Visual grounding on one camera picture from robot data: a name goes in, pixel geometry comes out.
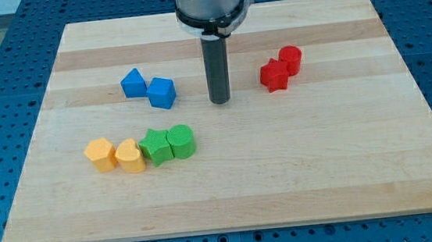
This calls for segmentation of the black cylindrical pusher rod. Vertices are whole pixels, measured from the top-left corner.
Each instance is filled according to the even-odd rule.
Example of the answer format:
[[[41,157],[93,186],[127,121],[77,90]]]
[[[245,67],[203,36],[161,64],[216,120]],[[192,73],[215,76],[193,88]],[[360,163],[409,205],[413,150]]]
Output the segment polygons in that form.
[[[230,99],[226,40],[202,39],[201,42],[209,100],[217,105],[224,104]]]

